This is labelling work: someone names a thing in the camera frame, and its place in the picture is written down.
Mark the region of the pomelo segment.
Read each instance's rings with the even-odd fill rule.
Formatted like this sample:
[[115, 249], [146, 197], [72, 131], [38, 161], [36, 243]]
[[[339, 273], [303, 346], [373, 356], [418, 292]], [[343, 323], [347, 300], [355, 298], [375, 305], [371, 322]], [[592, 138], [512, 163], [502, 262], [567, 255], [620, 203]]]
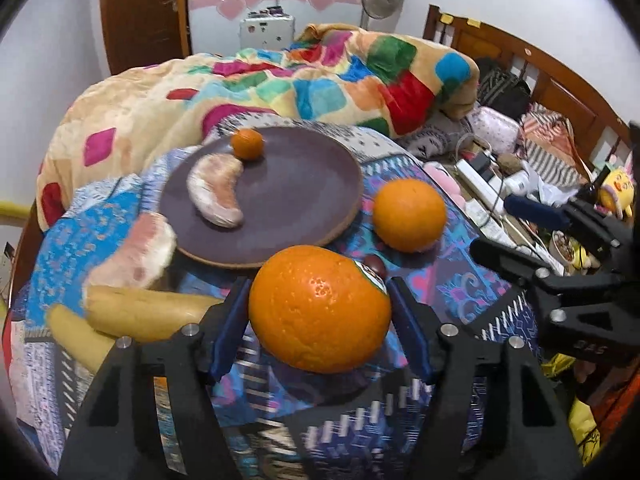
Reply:
[[140, 214], [122, 244], [87, 275], [82, 292], [91, 286], [154, 289], [163, 279], [176, 248], [176, 234], [158, 212]]
[[235, 187], [243, 164], [231, 154], [209, 154], [199, 158], [186, 177], [191, 202], [214, 226], [234, 229], [243, 222]]

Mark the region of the dark red jujube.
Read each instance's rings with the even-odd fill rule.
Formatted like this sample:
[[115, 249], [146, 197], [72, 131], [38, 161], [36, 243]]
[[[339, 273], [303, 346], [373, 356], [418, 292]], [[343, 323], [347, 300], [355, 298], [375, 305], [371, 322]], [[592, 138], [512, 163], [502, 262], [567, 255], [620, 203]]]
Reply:
[[366, 255], [362, 259], [362, 263], [371, 269], [377, 276], [381, 278], [382, 281], [385, 281], [387, 278], [387, 269], [384, 261], [375, 254]]

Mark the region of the large orange with sticker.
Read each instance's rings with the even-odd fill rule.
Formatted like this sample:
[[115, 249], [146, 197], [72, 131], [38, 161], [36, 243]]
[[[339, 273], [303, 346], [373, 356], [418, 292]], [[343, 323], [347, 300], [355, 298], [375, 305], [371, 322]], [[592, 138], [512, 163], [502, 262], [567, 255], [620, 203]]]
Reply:
[[390, 296], [362, 263], [298, 245], [257, 272], [248, 317], [262, 348], [316, 374], [344, 373], [372, 359], [390, 328]]

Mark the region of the small mandarin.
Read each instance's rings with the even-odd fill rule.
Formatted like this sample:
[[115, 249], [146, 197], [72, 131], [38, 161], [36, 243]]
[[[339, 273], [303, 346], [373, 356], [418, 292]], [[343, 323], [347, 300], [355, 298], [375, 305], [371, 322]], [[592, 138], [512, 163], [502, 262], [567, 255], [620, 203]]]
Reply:
[[236, 158], [251, 162], [262, 158], [265, 141], [254, 129], [239, 129], [232, 134], [230, 145]]

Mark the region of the yellow plush toy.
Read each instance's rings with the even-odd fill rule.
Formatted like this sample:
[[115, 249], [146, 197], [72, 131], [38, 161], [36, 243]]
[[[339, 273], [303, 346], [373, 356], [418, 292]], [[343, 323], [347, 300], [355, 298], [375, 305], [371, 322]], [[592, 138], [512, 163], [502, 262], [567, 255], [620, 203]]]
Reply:
[[604, 179], [599, 188], [599, 203], [617, 219], [631, 218], [634, 202], [634, 182], [623, 168], [615, 168]]

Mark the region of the white power strip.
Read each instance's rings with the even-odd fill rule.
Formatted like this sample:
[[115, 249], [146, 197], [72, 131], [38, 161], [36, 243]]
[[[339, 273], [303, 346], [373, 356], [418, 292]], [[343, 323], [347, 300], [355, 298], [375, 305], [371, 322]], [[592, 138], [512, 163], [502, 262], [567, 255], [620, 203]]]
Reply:
[[503, 200], [487, 181], [464, 159], [454, 165], [466, 186], [498, 217], [504, 214]]

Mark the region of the wooden headboard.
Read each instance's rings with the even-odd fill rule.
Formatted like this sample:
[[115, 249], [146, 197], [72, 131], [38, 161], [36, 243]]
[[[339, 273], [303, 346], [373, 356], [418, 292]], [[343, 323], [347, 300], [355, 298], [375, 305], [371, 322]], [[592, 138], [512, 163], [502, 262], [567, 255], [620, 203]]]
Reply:
[[492, 58], [526, 81], [532, 100], [570, 120], [578, 155], [596, 162], [631, 150], [629, 126], [582, 76], [544, 50], [495, 26], [428, 7], [423, 37], [470, 58]]

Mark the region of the pink plush toy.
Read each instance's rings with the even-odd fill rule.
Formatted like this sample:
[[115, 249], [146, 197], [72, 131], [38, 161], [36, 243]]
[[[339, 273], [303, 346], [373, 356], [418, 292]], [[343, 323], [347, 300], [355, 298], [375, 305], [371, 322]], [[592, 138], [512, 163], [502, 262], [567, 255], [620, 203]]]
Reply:
[[464, 200], [458, 182], [440, 162], [426, 162], [423, 170], [452, 200]]

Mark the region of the black clothing pile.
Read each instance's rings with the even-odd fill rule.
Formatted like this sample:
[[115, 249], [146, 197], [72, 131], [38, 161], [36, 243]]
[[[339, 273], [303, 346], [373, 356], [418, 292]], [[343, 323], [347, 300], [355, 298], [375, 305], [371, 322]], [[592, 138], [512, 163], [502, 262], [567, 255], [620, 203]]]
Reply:
[[492, 58], [478, 58], [475, 63], [480, 70], [477, 102], [518, 122], [529, 108], [529, 85]]

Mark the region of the grey patterned pillow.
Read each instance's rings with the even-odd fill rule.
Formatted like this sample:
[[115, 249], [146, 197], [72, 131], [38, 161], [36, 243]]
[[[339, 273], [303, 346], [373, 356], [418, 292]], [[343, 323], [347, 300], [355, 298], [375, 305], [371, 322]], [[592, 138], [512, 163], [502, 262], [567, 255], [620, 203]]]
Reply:
[[430, 160], [454, 152], [472, 140], [473, 128], [468, 118], [452, 119], [435, 112], [421, 128], [400, 136], [396, 143], [414, 157]]

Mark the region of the dark purple plate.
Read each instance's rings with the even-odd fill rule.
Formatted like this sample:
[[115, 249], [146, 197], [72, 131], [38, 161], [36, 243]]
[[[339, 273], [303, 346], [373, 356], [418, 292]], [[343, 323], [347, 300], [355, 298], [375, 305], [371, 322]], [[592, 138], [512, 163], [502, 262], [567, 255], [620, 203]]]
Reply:
[[199, 148], [167, 179], [158, 212], [174, 230], [178, 251], [187, 257], [217, 268], [258, 268], [284, 248], [329, 244], [356, 218], [362, 172], [343, 144], [300, 127], [259, 132], [265, 140], [264, 157], [246, 164], [235, 185], [244, 216], [240, 226], [220, 228], [205, 220], [186, 187], [200, 158], [232, 152], [227, 138]]

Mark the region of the colourful patchwork blanket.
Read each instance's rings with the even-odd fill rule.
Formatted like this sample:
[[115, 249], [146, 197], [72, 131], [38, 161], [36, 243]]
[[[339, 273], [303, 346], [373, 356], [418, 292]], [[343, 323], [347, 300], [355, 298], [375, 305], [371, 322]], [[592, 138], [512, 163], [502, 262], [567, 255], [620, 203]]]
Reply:
[[413, 36], [311, 24], [282, 51], [246, 48], [135, 67], [89, 87], [58, 124], [36, 181], [49, 229], [78, 188], [137, 174], [175, 148], [203, 142], [242, 112], [360, 126], [397, 139], [435, 110], [468, 114], [480, 71], [467, 55]]

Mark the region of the yellow foam tube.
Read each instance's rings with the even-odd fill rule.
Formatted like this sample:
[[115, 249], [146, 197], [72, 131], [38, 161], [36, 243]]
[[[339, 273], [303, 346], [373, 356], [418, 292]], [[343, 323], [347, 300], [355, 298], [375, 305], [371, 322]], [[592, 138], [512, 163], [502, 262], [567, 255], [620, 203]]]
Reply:
[[30, 215], [30, 206], [16, 204], [8, 200], [0, 202], [0, 216], [14, 220], [26, 220]]

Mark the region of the white suitcase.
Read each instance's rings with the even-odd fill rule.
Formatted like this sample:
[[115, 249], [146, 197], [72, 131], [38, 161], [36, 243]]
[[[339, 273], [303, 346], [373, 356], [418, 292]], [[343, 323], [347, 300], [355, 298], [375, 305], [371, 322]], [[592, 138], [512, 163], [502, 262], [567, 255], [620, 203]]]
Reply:
[[283, 50], [292, 44], [295, 18], [280, 6], [252, 11], [240, 21], [240, 48]]

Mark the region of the brown wooden door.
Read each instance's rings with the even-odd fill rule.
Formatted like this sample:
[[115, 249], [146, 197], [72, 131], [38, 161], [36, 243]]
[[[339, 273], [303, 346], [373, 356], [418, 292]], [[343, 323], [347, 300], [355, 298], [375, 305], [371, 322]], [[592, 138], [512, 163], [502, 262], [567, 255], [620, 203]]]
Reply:
[[113, 74], [191, 54], [188, 0], [100, 0], [100, 10]]

